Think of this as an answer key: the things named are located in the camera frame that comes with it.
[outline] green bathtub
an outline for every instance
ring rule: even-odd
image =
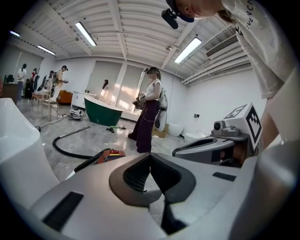
[[[106,126],[117,125],[123,112],[92,97],[85,97],[84,104],[90,121]]]

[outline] bathtub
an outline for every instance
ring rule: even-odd
[[[11,98],[0,98],[0,182],[13,203],[29,209],[59,184],[46,158],[39,131]]]
[[[92,97],[85,97],[84,104],[90,121],[106,126],[115,126],[123,112],[122,109],[110,106]]]

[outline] black shoe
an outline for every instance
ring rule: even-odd
[[[130,138],[130,139],[132,139],[132,140],[134,140],[134,141],[136,141],[136,139],[132,137],[132,133],[128,134],[127,137]]]

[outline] wooden chair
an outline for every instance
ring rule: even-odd
[[[56,106],[56,119],[58,119],[58,108],[59,108],[59,103],[58,102],[51,102],[50,101],[50,95],[48,95],[48,99],[42,100],[42,118],[43,118],[43,106],[47,105],[48,106],[48,121],[50,121],[51,117],[51,111],[53,106]]]
[[[50,92],[41,92],[41,93],[32,93],[31,96],[31,105],[33,103],[33,99],[35,98],[37,100],[37,109],[39,106],[39,100],[43,101],[44,99],[48,99],[49,98],[49,93]]]

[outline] cable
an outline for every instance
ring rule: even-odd
[[[72,133],[64,134],[64,135],[62,135],[62,136],[59,136],[59,137],[55,138],[55,139],[53,140],[53,142],[52,142],[53,147],[54,147],[57,151],[59,151],[60,153],[62,153],[62,154],[64,154],[64,155],[67,155],[67,156],[75,157],[75,158],[90,159],[90,158],[94,157],[94,156],[87,156],[87,155],[81,155],[81,154],[75,154],[75,153],[71,153],[71,152],[66,152],[66,151],[60,149],[60,148],[56,145],[56,142],[57,142],[59,139],[64,138],[64,137],[67,137],[67,136],[70,136],[70,135],[72,135],[72,134],[74,134],[74,133],[78,133],[78,132],[83,131],[83,130],[88,129],[88,128],[90,128],[90,126],[81,128],[81,129],[76,130],[76,131],[74,131],[74,132],[72,132]]]
[[[50,106],[58,115],[64,116],[65,114],[60,114],[52,105]]]
[[[36,126],[36,128],[37,127],[40,127],[40,129],[42,129],[42,128],[44,128],[44,127],[46,127],[46,126],[48,126],[48,125],[52,125],[52,124],[55,124],[55,123],[58,123],[58,122],[60,122],[61,120],[64,120],[65,118],[63,117],[62,119],[59,119],[58,121],[56,121],[56,122],[53,122],[53,123],[48,123],[48,124],[46,124],[46,125],[43,125],[42,127],[40,127],[40,126]]]
[[[145,119],[145,116],[144,116],[144,120],[147,121],[147,122],[157,122],[167,114],[167,108],[164,110],[164,112],[165,112],[164,115],[162,115],[159,119],[156,119],[154,121],[150,121],[150,120]]]

